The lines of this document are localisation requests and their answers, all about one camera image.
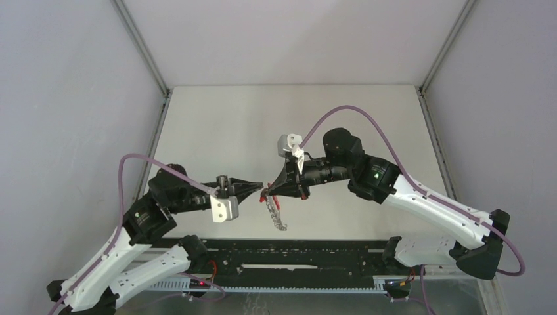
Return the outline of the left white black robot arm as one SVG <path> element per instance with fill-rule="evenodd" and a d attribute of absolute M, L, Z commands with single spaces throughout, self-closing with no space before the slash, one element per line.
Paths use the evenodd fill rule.
<path fill-rule="evenodd" d="M 226 175 L 194 185 L 186 175 L 178 164 L 160 168 L 149 180 L 148 192 L 123 213 L 97 254 L 71 278 L 47 286 L 55 302 L 53 314 L 114 314 L 130 298 L 168 276 L 205 270 L 208 250 L 196 235 L 186 235 L 158 257 L 128 268 L 177 226 L 174 214 L 209 209 L 214 222 L 231 221 L 239 216 L 239 204 L 263 189 L 262 182 Z"/>

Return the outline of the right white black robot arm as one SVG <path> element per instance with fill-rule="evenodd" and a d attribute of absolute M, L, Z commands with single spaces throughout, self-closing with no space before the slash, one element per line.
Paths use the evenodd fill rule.
<path fill-rule="evenodd" d="M 284 167 L 268 188 L 270 196 L 305 200 L 310 187 L 348 181 L 357 197 L 408 211 L 440 228 L 439 237 L 394 236 L 384 249 L 382 266 L 390 274 L 426 264 L 455 265 L 475 278 L 491 280 L 497 273 L 510 215 L 469 208 L 435 192 L 421 193 L 420 183 L 406 178 L 398 165 L 370 156 L 360 138 L 335 128 L 323 136 L 324 157 L 313 158 L 302 150 L 302 137 L 282 135 L 277 141 Z"/>

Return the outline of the red grey keyring holder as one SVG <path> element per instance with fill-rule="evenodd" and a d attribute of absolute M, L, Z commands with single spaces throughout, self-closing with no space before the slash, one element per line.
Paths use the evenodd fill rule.
<path fill-rule="evenodd" d="M 274 227 L 279 231 L 287 231 L 288 226 L 283 223 L 280 217 L 280 206 L 278 200 L 274 196 L 268 195 L 266 192 L 261 193 L 260 202 L 265 203 Z"/>

